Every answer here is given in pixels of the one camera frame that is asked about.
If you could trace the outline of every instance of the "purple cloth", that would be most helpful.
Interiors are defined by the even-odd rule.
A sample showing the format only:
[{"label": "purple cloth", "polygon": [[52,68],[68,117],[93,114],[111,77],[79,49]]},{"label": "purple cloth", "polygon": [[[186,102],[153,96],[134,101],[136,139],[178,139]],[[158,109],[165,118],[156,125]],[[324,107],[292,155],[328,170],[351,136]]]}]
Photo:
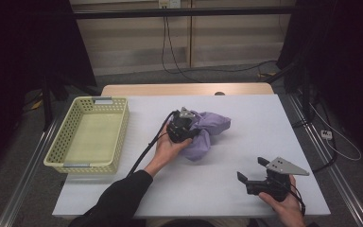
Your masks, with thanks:
[{"label": "purple cloth", "polygon": [[196,117],[191,123],[191,129],[200,129],[199,135],[193,142],[181,150],[180,155],[190,161],[200,160],[211,148],[210,135],[219,135],[231,126],[231,118],[216,113],[197,113],[191,111]]}]

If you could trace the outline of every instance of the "person's left hand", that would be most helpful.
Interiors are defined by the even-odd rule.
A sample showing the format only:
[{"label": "person's left hand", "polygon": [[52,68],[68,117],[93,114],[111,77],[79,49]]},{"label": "person's left hand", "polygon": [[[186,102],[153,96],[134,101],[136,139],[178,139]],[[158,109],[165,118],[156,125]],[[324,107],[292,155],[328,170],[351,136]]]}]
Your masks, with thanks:
[{"label": "person's left hand", "polygon": [[145,171],[154,177],[161,168],[173,161],[178,153],[191,144],[192,139],[188,138],[181,143],[173,143],[166,132],[167,125],[161,131],[160,138],[157,141],[155,155],[151,162],[145,168]]}]

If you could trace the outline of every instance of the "gray floor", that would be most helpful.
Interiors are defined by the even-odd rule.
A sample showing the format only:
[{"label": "gray floor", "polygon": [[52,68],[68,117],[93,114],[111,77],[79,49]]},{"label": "gray floor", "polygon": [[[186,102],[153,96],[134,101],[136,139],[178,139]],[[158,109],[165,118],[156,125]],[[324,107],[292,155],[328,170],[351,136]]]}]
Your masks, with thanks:
[{"label": "gray floor", "polygon": [[[212,69],[238,70],[250,67],[250,65],[224,66]],[[273,63],[261,66],[261,72],[275,72],[277,68]],[[184,73],[187,77],[201,82],[255,82],[260,80],[257,77],[258,69],[240,72],[222,71],[194,71]],[[181,83],[194,82],[182,77],[180,74],[168,74],[165,71],[137,73],[116,76],[102,76],[96,78],[98,82],[97,90],[101,90],[106,84],[121,83]],[[291,96],[285,94],[283,84],[280,80],[272,84],[276,94],[281,99],[286,114],[291,123],[300,120],[293,107]],[[71,96],[82,95],[74,88],[68,88]],[[27,94],[25,100],[32,98],[35,92]],[[63,114],[68,102],[53,101],[53,109],[56,116]],[[338,119],[333,113],[328,113],[335,128],[340,129]],[[4,211],[17,183],[22,178],[30,157],[39,145],[43,135],[43,109],[25,112],[22,120],[8,142],[6,152],[0,160],[0,217]],[[313,122],[317,129],[322,129],[318,117]],[[316,168],[322,165],[322,161],[311,138],[308,136],[305,127],[295,129],[302,149],[308,159],[309,164]],[[345,140],[337,138],[337,148],[347,155],[355,156],[355,150]],[[358,162],[349,161],[338,157],[336,166],[341,171],[348,185],[353,189],[353,193],[363,207],[363,158]],[[344,197],[337,190],[337,185],[331,177],[331,170],[326,169],[315,174],[320,185],[320,189],[331,209],[332,215],[327,217],[308,218],[308,223],[315,221],[319,226],[359,226],[353,218],[351,210],[347,206]],[[61,192],[61,183],[65,175],[59,174],[42,163],[36,166],[36,173],[31,181],[26,197],[21,208],[16,212],[17,218],[13,220],[12,226],[67,226],[68,220],[51,216],[56,203],[56,198]],[[265,222],[269,226],[281,226],[276,218],[267,218]]]}]

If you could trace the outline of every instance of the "black sleeve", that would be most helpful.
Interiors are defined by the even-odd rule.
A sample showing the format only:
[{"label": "black sleeve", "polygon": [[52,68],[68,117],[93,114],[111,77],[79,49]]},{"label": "black sleeve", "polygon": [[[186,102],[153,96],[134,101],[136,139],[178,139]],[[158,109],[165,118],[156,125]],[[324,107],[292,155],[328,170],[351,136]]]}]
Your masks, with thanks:
[{"label": "black sleeve", "polygon": [[88,215],[75,218],[69,227],[126,226],[134,216],[153,179],[144,170],[113,183],[102,193]]}]

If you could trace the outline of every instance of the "yellow basket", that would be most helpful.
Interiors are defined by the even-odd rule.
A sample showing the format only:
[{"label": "yellow basket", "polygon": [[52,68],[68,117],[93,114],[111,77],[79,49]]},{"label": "yellow basket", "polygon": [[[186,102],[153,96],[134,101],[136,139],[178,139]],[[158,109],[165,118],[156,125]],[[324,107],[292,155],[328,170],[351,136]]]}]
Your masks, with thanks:
[{"label": "yellow basket", "polygon": [[43,163],[60,173],[115,173],[128,119],[124,97],[77,97]]}]

